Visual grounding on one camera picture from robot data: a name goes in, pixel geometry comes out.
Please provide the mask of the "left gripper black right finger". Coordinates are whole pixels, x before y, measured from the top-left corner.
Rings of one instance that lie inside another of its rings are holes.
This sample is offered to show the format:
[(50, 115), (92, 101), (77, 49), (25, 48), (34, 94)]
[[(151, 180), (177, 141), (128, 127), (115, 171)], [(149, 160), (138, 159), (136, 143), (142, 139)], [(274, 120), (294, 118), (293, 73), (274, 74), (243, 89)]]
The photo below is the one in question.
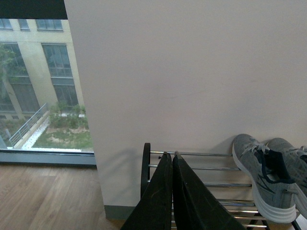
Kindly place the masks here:
[(179, 152), (173, 158), (173, 206), (178, 230), (244, 230)]

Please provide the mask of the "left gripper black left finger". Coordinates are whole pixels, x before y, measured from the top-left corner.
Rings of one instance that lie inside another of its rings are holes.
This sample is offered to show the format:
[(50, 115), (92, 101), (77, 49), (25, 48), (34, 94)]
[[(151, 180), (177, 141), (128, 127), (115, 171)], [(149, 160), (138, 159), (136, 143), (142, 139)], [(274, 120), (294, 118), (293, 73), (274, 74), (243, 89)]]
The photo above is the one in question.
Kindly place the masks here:
[(172, 221), (173, 166), (164, 152), (139, 203), (122, 230), (169, 230)]

